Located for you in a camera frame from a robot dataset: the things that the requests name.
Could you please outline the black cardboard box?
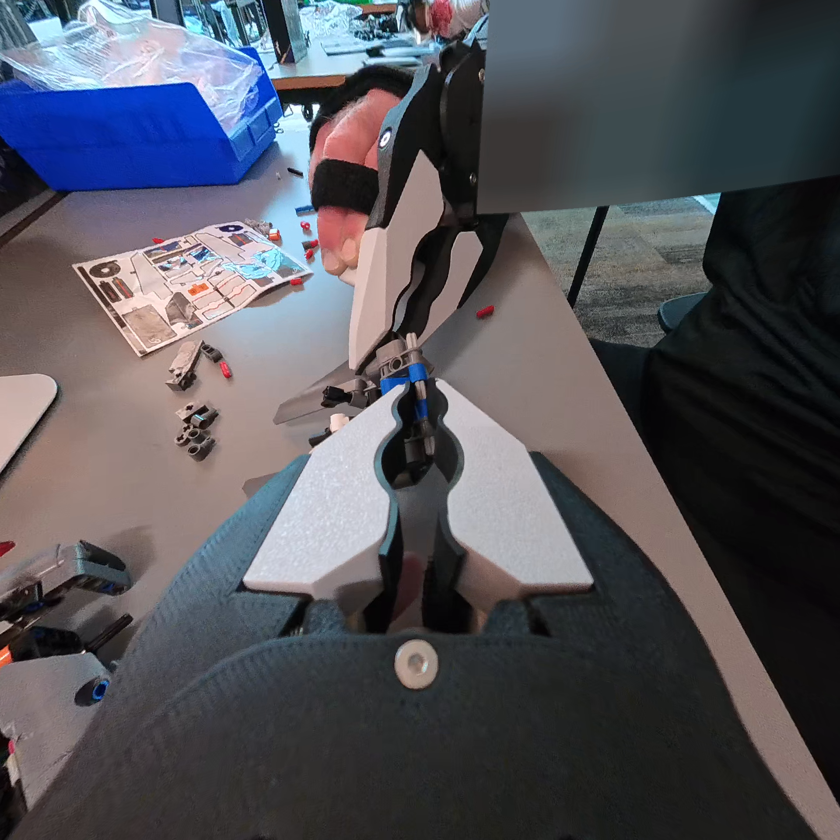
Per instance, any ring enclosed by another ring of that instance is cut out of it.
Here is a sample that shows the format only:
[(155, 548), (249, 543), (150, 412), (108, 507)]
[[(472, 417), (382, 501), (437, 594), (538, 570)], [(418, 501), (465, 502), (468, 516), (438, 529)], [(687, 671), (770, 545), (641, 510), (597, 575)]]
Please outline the black cardboard box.
[(299, 1), (261, 1), (261, 5), (277, 64), (294, 65), (305, 59), (309, 39), (303, 29)]

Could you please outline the background table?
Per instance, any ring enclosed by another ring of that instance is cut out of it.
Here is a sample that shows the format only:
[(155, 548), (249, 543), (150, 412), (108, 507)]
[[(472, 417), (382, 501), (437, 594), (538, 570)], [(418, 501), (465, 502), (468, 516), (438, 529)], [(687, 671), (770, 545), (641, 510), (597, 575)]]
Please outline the background table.
[(426, 47), (391, 47), (374, 49), (374, 56), (365, 52), (331, 56), (321, 41), (314, 41), (305, 57), (298, 62), (278, 63), (273, 55), (260, 54), (269, 79), (277, 91), (303, 91), (336, 88), (365, 67), (396, 67), (413, 70), (436, 62), (439, 50)]

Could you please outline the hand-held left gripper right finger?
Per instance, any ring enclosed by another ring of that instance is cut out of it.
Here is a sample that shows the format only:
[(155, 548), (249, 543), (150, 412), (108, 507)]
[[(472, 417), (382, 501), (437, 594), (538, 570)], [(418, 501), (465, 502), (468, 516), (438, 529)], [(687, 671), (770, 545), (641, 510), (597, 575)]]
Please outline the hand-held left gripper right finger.
[(444, 380), (437, 466), (468, 603), (588, 592), (593, 577), (525, 445)]

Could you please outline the lego sticker sheet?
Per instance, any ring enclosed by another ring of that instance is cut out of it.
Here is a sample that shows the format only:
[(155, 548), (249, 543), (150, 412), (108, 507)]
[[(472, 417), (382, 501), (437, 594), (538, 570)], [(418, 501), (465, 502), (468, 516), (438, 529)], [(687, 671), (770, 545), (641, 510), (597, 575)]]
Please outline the lego sticker sheet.
[(72, 269), (140, 358), (246, 308), (312, 268), (235, 220)]

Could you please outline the black table leg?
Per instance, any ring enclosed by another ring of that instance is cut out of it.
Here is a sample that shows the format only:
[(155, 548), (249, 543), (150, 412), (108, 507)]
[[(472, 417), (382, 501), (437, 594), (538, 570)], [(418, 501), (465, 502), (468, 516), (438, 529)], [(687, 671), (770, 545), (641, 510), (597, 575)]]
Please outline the black table leg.
[(601, 236), (603, 225), (606, 220), (606, 216), (609, 212), (609, 209), (609, 205), (598, 206), (595, 209), (594, 215), (592, 217), (592, 221), (589, 226), (583, 248), (581, 250), (579, 261), (575, 268), (570, 287), (566, 294), (566, 300), (572, 309), (574, 309), (575, 304), (579, 298), (581, 288), (583, 286), (587, 271), (592, 262), (595, 247), (597, 246), (599, 237)]

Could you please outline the blue plastic bin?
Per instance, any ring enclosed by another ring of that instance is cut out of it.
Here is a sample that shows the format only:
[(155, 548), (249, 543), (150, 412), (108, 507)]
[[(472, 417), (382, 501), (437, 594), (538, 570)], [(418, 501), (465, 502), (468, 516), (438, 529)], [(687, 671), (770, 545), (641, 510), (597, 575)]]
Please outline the blue plastic bin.
[(2, 138), (55, 192), (232, 185), (274, 143), (281, 103), (256, 49), (255, 111), (228, 134), (196, 87), (2, 84)]

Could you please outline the large grey black lego model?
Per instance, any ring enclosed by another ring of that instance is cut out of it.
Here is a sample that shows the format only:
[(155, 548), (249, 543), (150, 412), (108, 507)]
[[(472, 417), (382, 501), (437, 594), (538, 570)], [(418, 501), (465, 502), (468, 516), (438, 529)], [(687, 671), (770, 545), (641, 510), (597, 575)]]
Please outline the large grey black lego model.
[(90, 640), (43, 624), (71, 592), (117, 597), (124, 562), (88, 541), (58, 544), (2, 573), (2, 835), (49, 788), (105, 697), (114, 667), (99, 650), (128, 628), (121, 615)]

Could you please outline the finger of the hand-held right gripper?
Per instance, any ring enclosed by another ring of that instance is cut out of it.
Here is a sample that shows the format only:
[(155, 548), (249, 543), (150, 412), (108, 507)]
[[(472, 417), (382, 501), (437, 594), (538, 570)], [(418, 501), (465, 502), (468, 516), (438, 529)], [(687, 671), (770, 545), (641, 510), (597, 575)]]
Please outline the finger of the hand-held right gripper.
[(394, 325), (397, 302), (412, 282), (414, 255), (422, 239), (445, 218), (438, 170), (418, 153), (386, 227), (364, 231), (353, 275), (349, 365), (360, 372)]
[(458, 308), (474, 273), (483, 245), (473, 230), (458, 232), (451, 246), (435, 265), (429, 281), (419, 291), (422, 295), (408, 318), (408, 332), (425, 343)]

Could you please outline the person's right hand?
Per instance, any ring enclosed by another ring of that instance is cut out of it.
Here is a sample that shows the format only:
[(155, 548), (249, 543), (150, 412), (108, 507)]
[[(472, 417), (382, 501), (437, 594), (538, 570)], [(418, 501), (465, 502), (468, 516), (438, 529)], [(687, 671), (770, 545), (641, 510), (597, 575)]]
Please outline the person's right hand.
[[(376, 170), (382, 123), (400, 101), (389, 91), (373, 89), (321, 126), (311, 153), (310, 178), (322, 160), (347, 161)], [(318, 210), (320, 254), (327, 273), (340, 277), (358, 266), (367, 219), (344, 206), (326, 205)]]

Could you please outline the dark grey lego slope piece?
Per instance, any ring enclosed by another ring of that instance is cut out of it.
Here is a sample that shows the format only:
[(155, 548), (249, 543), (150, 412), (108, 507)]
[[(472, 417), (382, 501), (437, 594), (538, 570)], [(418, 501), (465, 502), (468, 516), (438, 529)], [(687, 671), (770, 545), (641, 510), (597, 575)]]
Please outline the dark grey lego slope piece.
[(185, 341), (176, 352), (170, 365), (170, 377), (165, 384), (174, 392), (184, 392), (189, 389), (196, 378), (195, 368), (201, 355), (201, 341)]

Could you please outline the dark teal office chair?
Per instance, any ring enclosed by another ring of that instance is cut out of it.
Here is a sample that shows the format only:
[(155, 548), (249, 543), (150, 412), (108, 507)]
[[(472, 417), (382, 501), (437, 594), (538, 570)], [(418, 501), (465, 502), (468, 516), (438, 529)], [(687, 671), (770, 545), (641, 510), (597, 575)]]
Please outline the dark teal office chair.
[(686, 315), (707, 295), (705, 291), (668, 299), (657, 309), (657, 321), (663, 333), (672, 333)]

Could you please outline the clear plastic bag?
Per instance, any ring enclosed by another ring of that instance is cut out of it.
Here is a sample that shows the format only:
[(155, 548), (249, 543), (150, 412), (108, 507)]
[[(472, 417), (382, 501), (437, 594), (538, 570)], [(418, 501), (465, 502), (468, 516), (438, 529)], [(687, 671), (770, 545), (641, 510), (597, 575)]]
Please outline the clear plastic bag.
[(39, 91), (197, 89), (226, 133), (259, 107), (257, 59), (176, 24), (109, 2), (85, 2), (46, 42), (2, 49), (14, 76)]

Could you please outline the silver flat lamp base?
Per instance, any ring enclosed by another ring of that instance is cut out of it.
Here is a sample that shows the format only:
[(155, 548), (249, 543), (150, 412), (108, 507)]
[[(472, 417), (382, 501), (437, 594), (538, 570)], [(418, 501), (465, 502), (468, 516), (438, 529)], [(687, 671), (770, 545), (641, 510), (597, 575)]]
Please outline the silver flat lamp base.
[(46, 374), (1, 377), (1, 470), (16, 456), (57, 395), (58, 384)]

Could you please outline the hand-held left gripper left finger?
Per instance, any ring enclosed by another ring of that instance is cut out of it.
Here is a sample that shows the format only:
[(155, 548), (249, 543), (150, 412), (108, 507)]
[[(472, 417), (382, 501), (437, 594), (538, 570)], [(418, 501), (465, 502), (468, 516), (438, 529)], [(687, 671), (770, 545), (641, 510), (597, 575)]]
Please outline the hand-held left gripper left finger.
[(315, 447), (245, 573), (253, 592), (372, 601), (395, 498), (375, 457), (402, 427), (400, 386)]

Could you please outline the grey blue lego subassembly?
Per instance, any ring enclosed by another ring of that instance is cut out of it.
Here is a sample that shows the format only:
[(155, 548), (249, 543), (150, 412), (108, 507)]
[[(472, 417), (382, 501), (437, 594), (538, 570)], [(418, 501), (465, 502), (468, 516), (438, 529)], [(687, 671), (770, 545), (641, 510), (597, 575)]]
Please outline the grey blue lego subassembly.
[(417, 484), (433, 465), (435, 426), (429, 410), (429, 380), (434, 367), (426, 360), (414, 332), (394, 337), (374, 354), (361, 373), (353, 373), (348, 363), (314, 382), (308, 389), (279, 405), (274, 422), (286, 424), (320, 411), (329, 411), (326, 429), (309, 438), (314, 447), (382, 396), (405, 386), (406, 398), (399, 409), (402, 419), (403, 467), (392, 480), (395, 488)]

